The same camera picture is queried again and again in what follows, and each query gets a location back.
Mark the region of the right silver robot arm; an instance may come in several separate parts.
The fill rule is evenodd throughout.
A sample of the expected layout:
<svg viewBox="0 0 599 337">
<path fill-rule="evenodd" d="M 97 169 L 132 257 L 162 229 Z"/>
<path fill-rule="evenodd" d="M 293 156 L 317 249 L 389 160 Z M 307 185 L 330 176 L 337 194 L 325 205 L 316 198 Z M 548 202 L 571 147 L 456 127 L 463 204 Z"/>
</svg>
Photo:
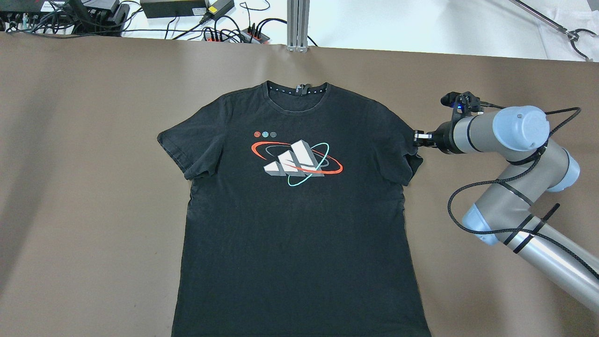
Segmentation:
<svg viewBox="0 0 599 337">
<path fill-rule="evenodd" d="M 499 153 L 501 175 L 463 216 L 460 226 L 488 245 L 498 242 L 526 260 L 593 312 L 598 311 L 598 259 L 531 212 L 545 192 L 560 192 L 578 179 L 573 156 L 550 138 L 546 113 L 532 105 L 473 116 L 454 109 L 434 132 L 416 131 L 417 147 L 447 154 Z"/>
</svg>

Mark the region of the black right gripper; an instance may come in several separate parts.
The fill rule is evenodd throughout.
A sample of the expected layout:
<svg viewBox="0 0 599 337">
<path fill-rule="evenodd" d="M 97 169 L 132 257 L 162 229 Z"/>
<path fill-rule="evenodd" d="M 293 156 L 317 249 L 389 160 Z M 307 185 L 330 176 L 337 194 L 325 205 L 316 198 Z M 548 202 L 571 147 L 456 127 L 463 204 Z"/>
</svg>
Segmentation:
<svg viewBox="0 0 599 337">
<path fill-rule="evenodd" d="M 442 123 L 434 132 L 414 132 L 414 140 L 425 140 L 424 147 L 437 148 L 444 154 L 455 154 L 452 123 Z"/>
</svg>

